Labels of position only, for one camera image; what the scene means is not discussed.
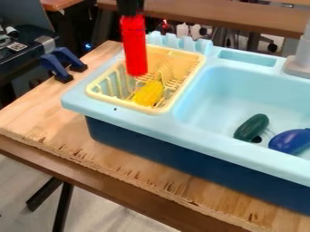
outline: yellow corn toy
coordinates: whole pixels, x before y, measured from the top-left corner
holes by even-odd
[[[134,95],[132,100],[139,105],[154,106],[160,100],[163,94],[163,86],[159,81],[146,83]]]

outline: blue sink base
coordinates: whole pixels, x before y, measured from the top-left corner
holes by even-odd
[[[94,140],[310,215],[310,188],[86,117]]]

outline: plywood tabletop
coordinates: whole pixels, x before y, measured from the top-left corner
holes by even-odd
[[[83,0],[41,0],[45,11],[60,11]]]
[[[116,1],[98,0],[98,7],[116,10]],[[144,14],[292,38],[300,37],[310,17],[309,10],[214,0],[146,0]]]
[[[82,60],[85,73],[50,79],[0,111],[0,150],[13,159],[182,231],[307,232],[310,217],[100,144],[60,97],[121,49],[106,42]]]

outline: dark green toy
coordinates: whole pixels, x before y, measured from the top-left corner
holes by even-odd
[[[234,138],[242,141],[252,141],[265,131],[268,124],[269,119],[265,114],[256,114],[238,127]]]

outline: gray floor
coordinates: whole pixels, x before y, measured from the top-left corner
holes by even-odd
[[[50,177],[0,155],[0,232],[49,232],[58,203],[57,189],[34,213],[25,208]],[[75,188],[65,232],[176,232],[109,200]]]

